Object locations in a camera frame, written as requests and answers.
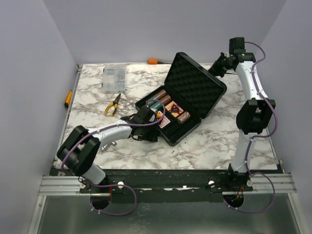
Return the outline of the green chip stack front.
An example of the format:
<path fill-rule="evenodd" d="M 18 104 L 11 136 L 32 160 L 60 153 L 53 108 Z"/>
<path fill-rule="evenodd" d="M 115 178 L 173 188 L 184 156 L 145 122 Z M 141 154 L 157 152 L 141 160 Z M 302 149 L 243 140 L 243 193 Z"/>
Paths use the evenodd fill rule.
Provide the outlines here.
<path fill-rule="evenodd" d="M 159 102 L 155 102 L 154 104 L 152 104 L 150 106 L 150 109 L 153 110 L 157 114 L 158 111 L 162 111 L 163 110 L 163 104 L 160 101 Z"/>

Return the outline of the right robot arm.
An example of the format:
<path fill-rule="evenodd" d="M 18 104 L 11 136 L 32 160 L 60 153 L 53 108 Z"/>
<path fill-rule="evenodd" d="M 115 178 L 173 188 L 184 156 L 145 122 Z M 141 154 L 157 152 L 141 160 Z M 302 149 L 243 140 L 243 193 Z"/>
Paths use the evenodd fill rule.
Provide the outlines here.
<path fill-rule="evenodd" d="M 223 77 L 228 70 L 234 70 L 240 79 L 246 100 L 236 116 L 239 138 L 234 158 L 225 173 L 224 185 L 230 191 L 237 190 L 248 180 L 256 140 L 266 137 L 262 132 L 274 115 L 275 100 L 269 99 L 263 90 L 256 64 L 252 53 L 239 50 L 229 56 L 220 53 L 209 69 L 212 75 L 219 77 Z"/>

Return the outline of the all-in triangle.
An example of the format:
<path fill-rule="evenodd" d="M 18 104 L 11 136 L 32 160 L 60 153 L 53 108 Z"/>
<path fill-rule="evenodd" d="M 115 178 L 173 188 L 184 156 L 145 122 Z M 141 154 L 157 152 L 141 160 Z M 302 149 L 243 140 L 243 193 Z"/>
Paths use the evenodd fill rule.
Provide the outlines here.
<path fill-rule="evenodd" d="M 181 110 L 180 110 L 180 107 L 179 106 L 177 106 L 176 104 L 173 104 L 172 106 L 171 106 L 171 109 L 170 109 L 170 112 L 171 113 L 179 113 Z"/>
<path fill-rule="evenodd" d="M 170 120 L 166 116 L 164 116 L 160 125 L 167 125 L 168 123 L 170 123 Z"/>

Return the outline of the black poker set case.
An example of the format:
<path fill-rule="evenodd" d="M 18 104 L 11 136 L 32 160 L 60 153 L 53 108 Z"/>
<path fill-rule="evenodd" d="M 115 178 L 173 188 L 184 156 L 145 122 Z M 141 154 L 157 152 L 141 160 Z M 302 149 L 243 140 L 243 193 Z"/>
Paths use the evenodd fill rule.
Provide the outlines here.
<path fill-rule="evenodd" d="M 171 122 L 162 129 L 158 125 L 158 136 L 162 136 L 169 145 L 175 146 L 211 113 L 226 93 L 227 86 L 186 53 L 178 52 L 164 84 L 137 101 L 136 109 L 139 110 L 160 90 L 165 90 L 167 95 L 171 96 L 171 101 L 176 102 L 184 112 L 187 111 L 191 115 L 188 120 L 180 124 L 177 117 L 173 117 L 165 110 L 165 116 Z"/>

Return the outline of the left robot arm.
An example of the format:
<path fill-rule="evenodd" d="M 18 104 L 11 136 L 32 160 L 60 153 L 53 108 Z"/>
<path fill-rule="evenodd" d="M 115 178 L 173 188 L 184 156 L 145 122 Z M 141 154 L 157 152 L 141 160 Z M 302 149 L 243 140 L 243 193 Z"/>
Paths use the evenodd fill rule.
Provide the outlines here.
<path fill-rule="evenodd" d="M 61 169 L 68 169 L 75 176 L 91 182 L 92 188 L 104 192 L 108 187 L 106 173 L 94 163 L 99 149 L 114 141 L 151 133 L 158 129 L 158 123 L 132 123 L 127 117 L 117 122 L 94 129 L 79 125 L 73 129 L 57 151 Z"/>

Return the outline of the white poker chip stack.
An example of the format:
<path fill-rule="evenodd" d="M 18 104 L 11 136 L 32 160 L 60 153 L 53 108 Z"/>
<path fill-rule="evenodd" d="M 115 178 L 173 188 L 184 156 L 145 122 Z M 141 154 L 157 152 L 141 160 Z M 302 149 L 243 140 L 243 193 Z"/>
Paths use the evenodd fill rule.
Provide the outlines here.
<path fill-rule="evenodd" d="M 178 118 L 177 121 L 178 123 L 182 124 L 184 123 L 186 120 L 188 120 L 191 117 L 189 112 L 183 112 Z"/>

